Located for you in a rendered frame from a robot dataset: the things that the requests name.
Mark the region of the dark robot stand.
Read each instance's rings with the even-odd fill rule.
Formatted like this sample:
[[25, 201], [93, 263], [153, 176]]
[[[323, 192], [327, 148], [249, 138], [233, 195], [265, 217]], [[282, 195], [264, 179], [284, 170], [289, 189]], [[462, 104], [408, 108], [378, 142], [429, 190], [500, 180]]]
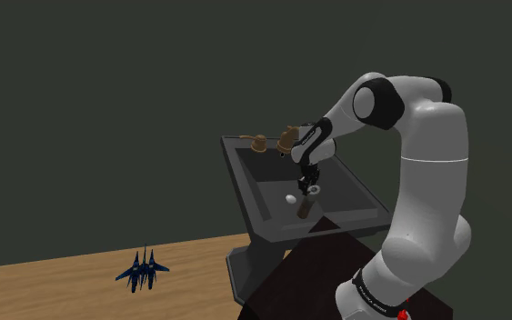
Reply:
[[237, 320], [342, 320], [336, 288], [373, 256], [322, 217], [249, 296]]

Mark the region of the blue toy jet plane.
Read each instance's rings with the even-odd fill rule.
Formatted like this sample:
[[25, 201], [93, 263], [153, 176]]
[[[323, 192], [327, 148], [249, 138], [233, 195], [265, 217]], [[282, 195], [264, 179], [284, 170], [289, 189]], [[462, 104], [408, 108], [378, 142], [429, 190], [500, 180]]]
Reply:
[[155, 260], [153, 249], [150, 250], [149, 258], [146, 258], [146, 253], [147, 245], [144, 245], [142, 260], [139, 260], [139, 253], [136, 253], [132, 265], [115, 278], [116, 281], [126, 278], [127, 286], [131, 287], [132, 293], [135, 293], [137, 289], [142, 290], [143, 285], [151, 290], [157, 281], [157, 273], [170, 271], [168, 267], [160, 265]]

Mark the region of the grey pedestal sink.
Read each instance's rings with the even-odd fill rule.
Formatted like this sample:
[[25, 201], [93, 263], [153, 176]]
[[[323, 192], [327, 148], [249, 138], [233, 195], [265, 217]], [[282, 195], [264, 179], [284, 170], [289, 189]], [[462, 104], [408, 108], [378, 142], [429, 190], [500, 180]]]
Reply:
[[[303, 200], [297, 179], [300, 167], [276, 149], [276, 137], [267, 150], [251, 150], [250, 139], [224, 135], [220, 144], [249, 234], [250, 244], [232, 249], [226, 265], [234, 300], [243, 305], [282, 261], [280, 256], [326, 217], [351, 235], [371, 235], [389, 228], [392, 215], [356, 175], [334, 155], [319, 163], [321, 188], [306, 219], [297, 209]], [[296, 198], [295, 204], [286, 195]]]

